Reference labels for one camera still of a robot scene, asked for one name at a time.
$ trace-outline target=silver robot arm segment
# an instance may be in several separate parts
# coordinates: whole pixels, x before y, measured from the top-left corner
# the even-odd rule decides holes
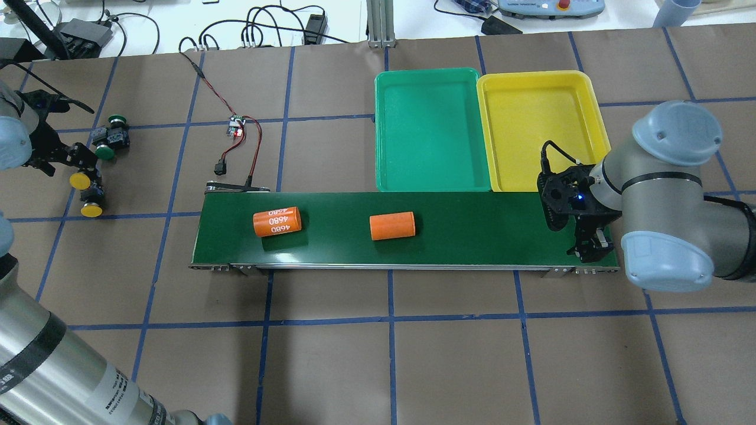
[[[625,271],[634,284],[687,292],[712,276],[756,281],[754,207],[704,197],[701,165],[721,143],[719,122],[704,107],[665,102],[591,171],[591,194],[622,211]]]

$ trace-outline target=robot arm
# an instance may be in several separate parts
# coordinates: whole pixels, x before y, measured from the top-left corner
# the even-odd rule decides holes
[[[756,281],[754,207],[703,194],[700,167],[721,142],[719,122],[704,107],[682,101],[660,104],[634,125],[632,139],[591,166],[587,175],[587,166],[579,165],[558,175],[542,173],[539,188],[547,222],[559,230],[554,223],[564,227],[574,216],[576,247],[595,261],[612,247],[600,242],[603,227],[624,216],[627,278],[646,289],[700,290],[713,276]],[[568,172],[573,178],[565,178]],[[578,196],[596,207],[576,207],[569,200]],[[597,225],[581,225],[585,222]],[[582,244],[581,234],[589,234]]]

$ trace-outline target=power adapter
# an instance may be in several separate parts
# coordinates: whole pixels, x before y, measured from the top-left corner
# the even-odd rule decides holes
[[[491,15],[480,27],[480,32],[487,36],[522,34],[522,31]]]
[[[326,32],[326,15],[310,15],[307,20],[307,33],[305,33],[305,45],[319,45],[323,43],[323,33]]]

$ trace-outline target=yellow tray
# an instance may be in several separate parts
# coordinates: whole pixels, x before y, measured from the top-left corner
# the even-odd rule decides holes
[[[593,86],[582,72],[488,74],[477,87],[494,192],[537,192],[547,140],[586,164],[609,152]],[[549,159],[554,172],[572,165],[559,154]]]

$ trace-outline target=control box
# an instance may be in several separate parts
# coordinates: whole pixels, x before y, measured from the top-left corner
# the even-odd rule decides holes
[[[500,0],[499,9],[504,16],[524,19],[559,19],[593,17],[604,11],[604,0]]]

